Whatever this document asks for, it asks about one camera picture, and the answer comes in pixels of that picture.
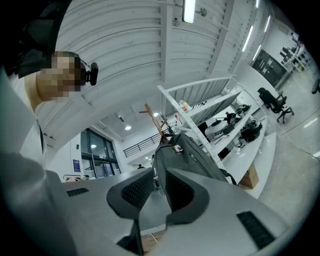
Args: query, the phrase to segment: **office chair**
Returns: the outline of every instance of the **office chair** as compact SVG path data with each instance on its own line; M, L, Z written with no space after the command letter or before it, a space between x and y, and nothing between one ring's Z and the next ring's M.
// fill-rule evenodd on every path
M282 122L285 123L286 114L292 113L293 116L295 115L291 107L285 109L287 96L283 96L283 92L281 92L281 94L277 98L275 98L268 90L262 87L258 90L258 93L259 97L267 108L271 108L272 112L275 114L281 113L276 120L277 122L279 122L279 119L282 117Z

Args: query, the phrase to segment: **coat rack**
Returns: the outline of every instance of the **coat rack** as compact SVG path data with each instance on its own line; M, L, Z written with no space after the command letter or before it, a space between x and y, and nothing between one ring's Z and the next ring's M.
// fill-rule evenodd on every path
M145 104L144 106L145 106L146 110L139 111L139 113L148 113L148 114L150 115L150 117L151 117L151 119L152 119L155 127L157 128L157 130L159 131L159 133L160 133L160 135L161 135L161 138L163 139L163 142L164 142L165 144L168 144L169 140L167 139L164 131L162 130L162 127L167 123L167 119L165 119L165 120L163 121L163 123L160 125L160 124L158 123L158 121L156 120L156 118L154 117L154 114L153 114L151 108L149 107L149 105L148 105L148 104Z

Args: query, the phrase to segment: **metal railing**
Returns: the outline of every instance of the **metal railing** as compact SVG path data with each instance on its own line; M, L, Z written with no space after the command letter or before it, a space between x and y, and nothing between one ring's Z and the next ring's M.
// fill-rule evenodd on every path
M177 128L172 128L173 132L176 133L178 131ZM168 129L164 130L165 134L168 134L169 131ZM132 155L134 155L135 153L138 153L154 144L159 144L160 143L160 139L161 139L161 135L160 133L157 133L141 142L139 142L138 144L135 144L131 147L128 147L127 149L125 149L123 152L125 154L125 157L128 158Z

